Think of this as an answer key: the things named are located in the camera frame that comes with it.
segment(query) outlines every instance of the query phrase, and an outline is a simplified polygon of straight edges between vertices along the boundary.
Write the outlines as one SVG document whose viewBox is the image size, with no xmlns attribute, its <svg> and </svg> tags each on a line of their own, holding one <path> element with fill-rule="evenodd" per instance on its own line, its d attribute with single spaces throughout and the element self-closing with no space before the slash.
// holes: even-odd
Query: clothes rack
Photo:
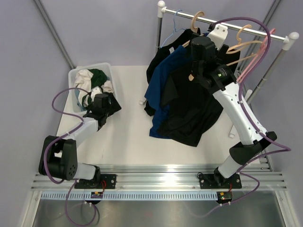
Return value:
<svg viewBox="0 0 303 227">
<path fill-rule="evenodd" d="M 184 12 L 177 12 L 176 10 L 168 9 L 165 6 L 165 2 L 160 0 L 158 2 L 158 29 L 157 29 L 156 51 L 158 51 L 158 49 L 160 48 L 161 29 L 162 29 L 162 21 L 163 21 L 162 19 L 163 19 L 164 13 L 169 13 L 169 14 L 176 15 L 178 17 L 184 17 L 184 18 L 189 18 L 189 19 L 192 19 L 194 17 L 194 15 L 192 15 L 192 14 L 188 14 L 188 13 L 184 13 Z M 207 24 L 213 24 L 216 22 L 215 20 L 211 20 L 211 19 L 208 19 L 205 17 L 198 17 L 196 20 L 203 22 L 203 23 L 207 23 Z M 227 24 L 227 23 L 222 23 L 222 24 L 232 30 L 239 31 L 240 29 L 242 29 L 241 26 Z M 267 35 L 263 31 L 253 30 L 253 29 L 249 29 L 249 28 L 243 29 L 243 32 L 252 34 L 252 35 L 256 35 L 256 36 L 260 36 L 260 37 L 265 37 Z M 248 103 L 250 103 L 252 101 L 253 97 L 255 97 L 256 94 L 260 91 L 260 89 L 262 88 L 262 86 L 264 85 L 266 80 L 269 79 L 269 77 L 270 77 L 271 73 L 273 72 L 274 68 L 276 67 L 276 65 L 280 62 L 280 60 L 284 56 L 285 52 L 288 51 L 292 47 L 292 45 L 298 38 L 299 38 L 299 34 L 297 32 L 291 32 L 288 36 L 285 36 L 285 37 L 271 35 L 272 40 L 277 40 L 277 41 L 280 41 L 283 43 L 282 49 L 280 50 L 280 52 L 278 53 L 278 55 L 276 56 L 276 58 L 274 59 L 272 64 L 269 66 L 268 70 L 266 71 L 266 73 L 264 74 L 264 76 L 262 77 L 262 79 L 260 80 L 258 85 L 254 88 L 250 98 L 248 99 Z"/>
</svg>

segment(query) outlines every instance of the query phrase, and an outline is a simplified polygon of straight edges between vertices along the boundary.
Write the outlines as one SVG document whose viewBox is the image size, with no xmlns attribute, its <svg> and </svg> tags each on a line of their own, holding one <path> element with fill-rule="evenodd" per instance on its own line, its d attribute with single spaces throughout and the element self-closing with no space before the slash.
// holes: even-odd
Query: gray floor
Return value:
<svg viewBox="0 0 303 227">
<path fill-rule="evenodd" d="M 234 197 L 242 196 L 237 192 Z M 93 208 L 69 202 L 69 215 L 78 224 L 86 224 Z M 272 192 L 255 192 L 231 206 L 221 207 L 207 217 L 215 201 L 102 201 L 99 215 L 91 226 L 97 227 L 284 227 L 284 221 Z M 34 227 L 72 227 L 64 215 L 64 201 L 40 201 Z"/>
</svg>

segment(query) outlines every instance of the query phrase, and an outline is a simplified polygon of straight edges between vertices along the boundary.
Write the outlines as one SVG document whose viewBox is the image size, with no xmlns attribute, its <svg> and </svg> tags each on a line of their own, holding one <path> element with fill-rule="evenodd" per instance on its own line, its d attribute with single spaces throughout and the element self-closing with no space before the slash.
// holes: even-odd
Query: gray wall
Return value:
<svg viewBox="0 0 303 227">
<path fill-rule="evenodd" d="M 42 0 L 75 65 L 109 62 L 147 65 L 155 52 L 158 0 Z M 263 20 L 273 0 L 166 0 L 169 9 L 208 18 L 247 16 Z M 162 41 L 173 30 L 173 15 L 164 15 Z M 190 20 L 177 18 L 177 28 Z M 203 30 L 207 25 L 200 23 Z M 230 31 L 233 44 L 236 32 Z"/>
<path fill-rule="evenodd" d="M 44 138 L 58 128 L 51 101 L 69 69 L 31 0 L 2 0 L 0 31 L 0 225 L 16 227 Z"/>
<path fill-rule="evenodd" d="M 287 188 L 290 192 L 300 226 L 303 225 L 303 1 L 284 0 L 270 23 L 269 28 L 275 27 L 277 34 L 289 34 L 296 31 L 301 37 L 293 48 L 286 53 L 274 71 L 272 78 L 264 89 L 255 97 L 252 107 L 268 130 L 274 130 L 278 142 L 292 148 L 290 153 L 272 155 L 274 169 L 282 171 Z M 282 44 L 272 42 L 270 52 L 253 78 L 247 83 L 255 87 L 257 81 L 266 71 Z"/>
</svg>

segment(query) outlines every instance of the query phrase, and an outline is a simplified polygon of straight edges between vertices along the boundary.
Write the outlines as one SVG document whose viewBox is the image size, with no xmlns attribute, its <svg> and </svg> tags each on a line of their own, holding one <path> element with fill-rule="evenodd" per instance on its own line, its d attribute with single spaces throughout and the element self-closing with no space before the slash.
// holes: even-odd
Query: white plastic bin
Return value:
<svg viewBox="0 0 303 227">
<path fill-rule="evenodd" d="M 94 64 L 94 65 L 89 65 L 89 66 L 83 66 L 83 67 L 78 67 L 76 69 L 71 70 L 68 73 L 68 84 L 69 84 L 69 88 L 71 87 L 75 87 L 75 80 L 76 80 L 76 74 L 77 72 L 79 72 L 80 70 L 90 70 L 90 69 L 98 69 L 98 70 L 102 70 L 105 75 L 107 75 L 107 77 L 111 80 L 112 85 L 113 85 L 113 89 L 114 89 L 114 96 L 117 99 L 116 96 L 116 85 L 115 85 L 115 80 L 113 78 L 113 74 L 111 71 L 111 67 L 110 64 L 108 63 L 99 63 L 99 64 Z M 72 110 L 74 114 L 83 116 L 84 114 L 86 114 L 86 111 L 81 111 L 80 107 L 77 104 L 77 98 L 75 95 L 75 90 L 70 90 L 69 91 L 69 95 L 71 96 L 71 102 L 72 102 Z"/>
</svg>

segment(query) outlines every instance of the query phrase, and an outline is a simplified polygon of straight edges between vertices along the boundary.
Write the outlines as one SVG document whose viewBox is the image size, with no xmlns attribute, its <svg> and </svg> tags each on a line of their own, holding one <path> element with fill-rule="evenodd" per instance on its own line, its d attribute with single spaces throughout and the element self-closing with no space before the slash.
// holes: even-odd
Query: blue shirt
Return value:
<svg viewBox="0 0 303 227">
<path fill-rule="evenodd" d="M 168 118 L 169 112 L 169 105 L 164 108 L 160 107 L 161 95 L 168 75 L 192 61 L 191 56 L 186 57 L 185 55 L 186 49 L 180 45 L 172 54 L 163 60 L 153 72 L 151 81 L 145 93 L 145 98 L 148 100 L 150 106 L 156 110 L 152 119 L 153 126 L 150 130 L 150 136 L 152 137 L 170 139 L 169 137 L 164 137 L 157 133 L 161 123 Z"/>
</svg>

